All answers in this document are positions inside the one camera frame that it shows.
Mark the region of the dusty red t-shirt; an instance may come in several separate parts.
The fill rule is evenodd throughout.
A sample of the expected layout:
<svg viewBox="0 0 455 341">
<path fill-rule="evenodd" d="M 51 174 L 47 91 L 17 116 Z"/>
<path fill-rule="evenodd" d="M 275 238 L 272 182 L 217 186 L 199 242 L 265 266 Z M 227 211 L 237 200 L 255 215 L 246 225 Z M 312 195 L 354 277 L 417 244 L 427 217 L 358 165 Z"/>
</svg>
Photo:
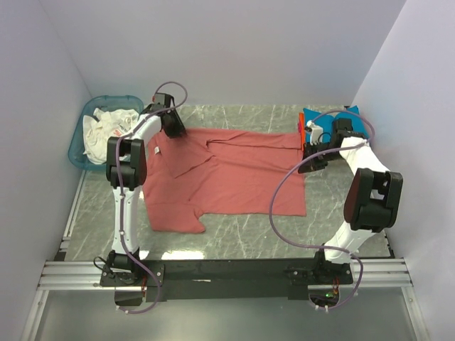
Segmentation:
<svg viewBox="0 0 455 341">
<path fill-rule="evenodd" d="M 205 214 L 305 216 L 300 135 L 188 129 L 148 142 L 144 202 L 155 232 L 202 233 Z"/>
</svg>

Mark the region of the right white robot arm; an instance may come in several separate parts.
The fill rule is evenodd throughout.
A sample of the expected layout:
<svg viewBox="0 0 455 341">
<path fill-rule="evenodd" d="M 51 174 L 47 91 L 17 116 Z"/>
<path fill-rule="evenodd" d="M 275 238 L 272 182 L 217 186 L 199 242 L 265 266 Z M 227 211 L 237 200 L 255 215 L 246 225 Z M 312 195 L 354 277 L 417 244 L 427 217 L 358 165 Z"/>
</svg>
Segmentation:
<svg viewBox="0 0 455 341">
<path fill-rule="evenodd" d="M 374 234 L 395 224 L 402 193 L 403 177 L 384 166 L 370 147 L 367 134 L 356 131 L 351 119 L 332 122 L 330 139 L 313 121 L 304 128 L 310 141 L 302 145 L 303 158 L 314 156 L 299 166 L 299 173 L 324 169 L 329 161 L 342 158 L 353 173 L 343 207 L 343 223 L 334 236 L 317 252 L 320 261 L 312 266 L 319 283 L 328 283 L 350 263 L 351 254 Z"/>
</svg>

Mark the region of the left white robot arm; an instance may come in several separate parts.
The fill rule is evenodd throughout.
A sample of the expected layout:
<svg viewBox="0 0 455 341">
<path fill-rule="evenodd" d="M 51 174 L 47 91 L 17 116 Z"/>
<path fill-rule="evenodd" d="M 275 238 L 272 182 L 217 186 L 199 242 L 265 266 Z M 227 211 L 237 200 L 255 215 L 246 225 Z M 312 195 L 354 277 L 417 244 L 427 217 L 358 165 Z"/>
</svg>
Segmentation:
<svg viewBox="0 0 455 341">
<path fill-rule="evenodd" d="M 161 286 L 161 274 L 153 274 L 139 258 L 137 205 L 147 176 L 147 143 L 160 132 L 171 139 L 186 133 L 177 108 L 172 95 L 155 92 L 137 123 L 107 141 L 106 178 L 114 196 L 115 223 L 107 258 L 93 259 L 93 265 L 102 272 L 102 285 L 145 286 L 152 279 L 155 287 Z"/>
</svg>

